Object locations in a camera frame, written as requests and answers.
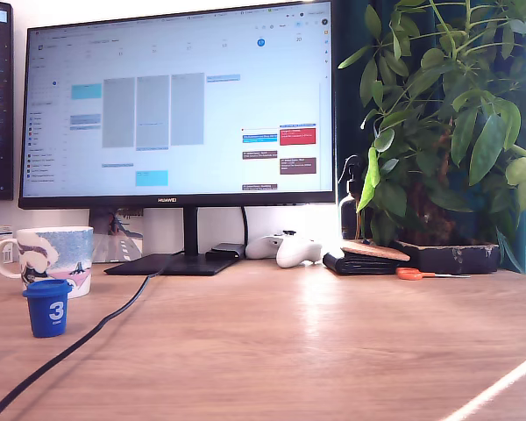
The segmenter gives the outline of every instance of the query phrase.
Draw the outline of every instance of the mug handle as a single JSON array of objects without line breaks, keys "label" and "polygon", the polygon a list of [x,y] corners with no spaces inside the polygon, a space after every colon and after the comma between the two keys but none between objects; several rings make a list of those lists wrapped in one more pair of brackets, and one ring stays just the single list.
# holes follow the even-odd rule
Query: mug handle
[{"label": "mug handle", "polygon": [[16,239],[3,239],[0,241],[0,273],[4,276],[7,276],[8,278],[19,279],[21,278],[21,274],[14,274],[8,270],[2,262],[2,251],[8,243],[15,244],[16,246],[18,245],[18,241]]}]

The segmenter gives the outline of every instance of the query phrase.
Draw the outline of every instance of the coffee mug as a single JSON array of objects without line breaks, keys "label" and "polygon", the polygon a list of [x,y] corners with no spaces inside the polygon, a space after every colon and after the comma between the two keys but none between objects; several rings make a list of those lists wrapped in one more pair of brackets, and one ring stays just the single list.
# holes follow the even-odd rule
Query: coffee mug
[{"label": "coffee mug", "polygon": [[0,241],[0,256],[7,244],[17,246],[21,272],[11,272],[0,260],[0,273],[21,278],[24,289],[46,279],[66,279],[72,285],[68,298],[85,296],[91,283],[93,231],[90,226],[18,230],[15,239]]}]

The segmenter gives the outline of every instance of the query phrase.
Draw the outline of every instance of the black cable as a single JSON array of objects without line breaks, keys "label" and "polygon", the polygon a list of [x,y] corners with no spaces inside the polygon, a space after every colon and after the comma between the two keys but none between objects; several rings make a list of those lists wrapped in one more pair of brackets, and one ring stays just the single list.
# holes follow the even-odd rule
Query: black cable
[{"label": "black cable", "polygon": [[140,285],[139,290],[137,293],[129,300],[127,304],[125,304],[123,307],[121,307],[119,310],[113,311],[110,315],[106,316],[102,319],[101,322],[97,324],[96,327],[94,327],[91,331],[89,331],[86,335],[82,336],[79,340],[77,340],[74,344],[69,346],[67,349],[65,349],[63,352],[59,353],[56,357],[52,358],[50,361],[43,364],[40,368],[35,370],[31,375],[29,375],[25,380],[23,380],[21,383],[19,383],[18,386],[16,386],[8,395],[5,396],[2,401],[0,401],[0,414],[3,410],[5,410],[10,403],[14,401],[19,395],[22,394],[24,390],[26,390],[28,387],[32,385],[33,382],[35,382],[37,379],[39,379],[44,373],[49,371],[51,368],[56,366],[59,362],[67,358],[71,353],[73,353],[76,349],[78,349],[80,346],[84,345],[86,342],[88,342],[91,338],[96,335],[99,331],[102,330],[102,328],[112,320],[113,318],[116,318],[119,314],[121,314],[123,311],[131,307],[131,305],[139,298],[140,294],[142,294],[142,291],[146,288],[146,285],[148,284],[148,281],[150,279],[154,278],[155,276],[161,275],[164,269],[166,269],[166,266],[169,262],[169,259],[172,256],[175,256],[177,254],[181,254],[183,251],[173,253],[171,254],[166,263],[164,264],[164,267],[161,268],[158,272],[152,275],[148,275],[144,282],[142,282],[142,285]]},{"label": "black cable", "polygon": [[244,218],[244,246],[247,246],[247,240],[249,239],[249,229],[247,227],[247,215],[245,214],[245,206],[241,206],[242,217]]}]

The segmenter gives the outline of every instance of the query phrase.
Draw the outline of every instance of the black bottle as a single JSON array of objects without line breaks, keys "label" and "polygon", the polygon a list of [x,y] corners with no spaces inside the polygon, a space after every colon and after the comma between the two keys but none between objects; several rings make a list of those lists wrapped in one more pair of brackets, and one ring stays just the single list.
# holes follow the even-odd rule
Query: black bottle
[{"label": "black bottle", "polygon": [[345,161],[345,168],[343,168],[343,179],[348,176],[347,192],[349,193],[339,204],[341,212],[341,236],[343,239],[358,239],[360,231],[359,214],[357,208],[359,207],[360,195],[364,187],[362,180],[362,173],[365,167],[365,160],[360,155],[352,155]]}]

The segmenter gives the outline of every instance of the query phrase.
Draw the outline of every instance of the monitor stand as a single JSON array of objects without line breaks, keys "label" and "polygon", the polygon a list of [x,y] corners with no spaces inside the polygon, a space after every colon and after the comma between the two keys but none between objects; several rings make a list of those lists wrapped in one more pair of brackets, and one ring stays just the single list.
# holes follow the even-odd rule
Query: monitor stand
[{"label": "monitor stand", "polygon": [[162,275],[216,275],[221,270],[231,266],[238,259],[206,260],[204,254],[199,254],[196,206],[183,207],[183,249],[184,253],[150,254],[146,257],[123,263],[113,268],[105,269],[107,275],[151,275],[165,266]]}]

